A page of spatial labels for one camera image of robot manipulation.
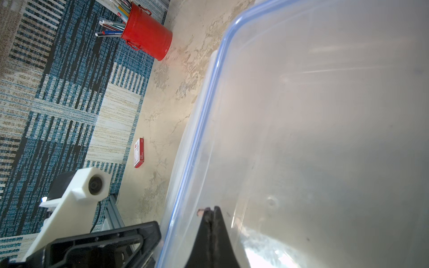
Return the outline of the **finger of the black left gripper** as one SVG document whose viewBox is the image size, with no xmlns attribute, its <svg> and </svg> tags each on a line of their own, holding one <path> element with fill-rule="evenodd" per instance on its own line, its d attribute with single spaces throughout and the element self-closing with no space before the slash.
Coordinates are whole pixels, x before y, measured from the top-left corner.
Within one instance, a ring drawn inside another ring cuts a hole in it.
<svg viewBox="0 0 429 268">
<path fill-rule="evenodd" d="M 26 268 L 143 268 L 161 240 L 157 221 L 57 239 L 25 261 Z"/>
</svg>

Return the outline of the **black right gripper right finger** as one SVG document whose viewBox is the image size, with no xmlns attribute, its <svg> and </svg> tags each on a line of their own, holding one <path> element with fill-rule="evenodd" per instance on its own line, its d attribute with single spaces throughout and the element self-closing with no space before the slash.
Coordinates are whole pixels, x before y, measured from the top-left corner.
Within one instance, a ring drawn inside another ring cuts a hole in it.
<svg viewBox="0 0 429 268">
<path fill-rule="evenodd" d="M 239 268 L 221 208 L 214 207 L 212 221 L 212 264 L 214 268 Z"/>
</svg>

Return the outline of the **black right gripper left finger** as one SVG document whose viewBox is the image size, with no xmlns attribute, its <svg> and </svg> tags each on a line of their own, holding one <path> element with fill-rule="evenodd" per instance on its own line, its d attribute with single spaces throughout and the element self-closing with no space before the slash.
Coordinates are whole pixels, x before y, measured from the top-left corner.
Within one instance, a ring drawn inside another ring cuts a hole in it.
<svg viewBox="0 0 429 268">
<path fill-rule="evenodd" d="M 202 211 L 199 210 L 199 212 L 202 212 L 201 223 L 185 268 L 212 267 L 213 210 L 210 207 L 207 207 Z"/>
</svg>

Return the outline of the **blue-rimmed clear lunch box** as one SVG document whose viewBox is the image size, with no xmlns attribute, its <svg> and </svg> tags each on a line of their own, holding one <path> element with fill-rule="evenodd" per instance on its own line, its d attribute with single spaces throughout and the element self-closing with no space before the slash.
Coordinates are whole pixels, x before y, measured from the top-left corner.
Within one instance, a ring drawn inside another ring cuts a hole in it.
<svg viewBox="0 0 429 268">
<path fill-rule="evenodd" d="M 158 267 L 215 206 L 242 267 L 428 267 L 427 1 L 257 4 L 188 126 Z"/>
</svg>

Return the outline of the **small red white card box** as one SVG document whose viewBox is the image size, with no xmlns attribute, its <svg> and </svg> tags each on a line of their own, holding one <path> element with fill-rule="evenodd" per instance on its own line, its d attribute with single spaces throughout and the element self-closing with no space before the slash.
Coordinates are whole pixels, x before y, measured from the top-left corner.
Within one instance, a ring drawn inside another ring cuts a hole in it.
<svg viewBox="0 0 429 268">
<path fill-rule="evenodd" d="M 139 138 L 134 144 L 134 168 L 139 168 L 144 161 L 144 139 Z"/>
</svg>

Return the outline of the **red pencil cup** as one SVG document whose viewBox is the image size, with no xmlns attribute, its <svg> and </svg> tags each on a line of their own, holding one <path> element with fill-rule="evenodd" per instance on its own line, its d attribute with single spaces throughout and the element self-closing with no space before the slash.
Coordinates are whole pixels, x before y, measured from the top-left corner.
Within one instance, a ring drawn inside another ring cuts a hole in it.
<svg viewBox="0 0 429 268">
<path fill-rule="evenodd" d="M 173 33 L 154 19 L 148 9 L 133 3 L 121 39 L 134 50 L 162 61 L 170 49 Z"/>
</svg>

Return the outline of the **pens in red cup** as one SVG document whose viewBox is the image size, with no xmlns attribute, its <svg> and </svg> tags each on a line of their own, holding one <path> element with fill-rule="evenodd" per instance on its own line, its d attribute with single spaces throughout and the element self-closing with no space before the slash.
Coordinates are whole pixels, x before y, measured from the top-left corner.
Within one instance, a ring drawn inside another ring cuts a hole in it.
<svg viewBox="0 0 429 268">
<path fill-rule="evenodd" d="M 97 2 L 108 9 L 114 15 L 114 18 L 105 19 L 101 17 L 98 24 L 102 27 L 102 30 L 96 32 L 95 37 L 120 38 L 130 18 L 132 2 L 130 0 L 99 0 Z"/>
</svg>

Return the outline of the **aluminium front rail frame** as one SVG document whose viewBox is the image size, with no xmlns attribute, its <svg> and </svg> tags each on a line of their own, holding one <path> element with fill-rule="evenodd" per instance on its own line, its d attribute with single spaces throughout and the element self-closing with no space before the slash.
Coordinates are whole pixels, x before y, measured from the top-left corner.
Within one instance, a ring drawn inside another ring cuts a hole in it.
<svg viewBox="0 0 429 268">
<path fill-rule="evenodd" d="M 110 194 L 107 198 L 105 219 L 101 231 L 115 230 L 123 227 L 125 227 L 125 224 L 117 208 L 117 194 Z"/>
</svg>

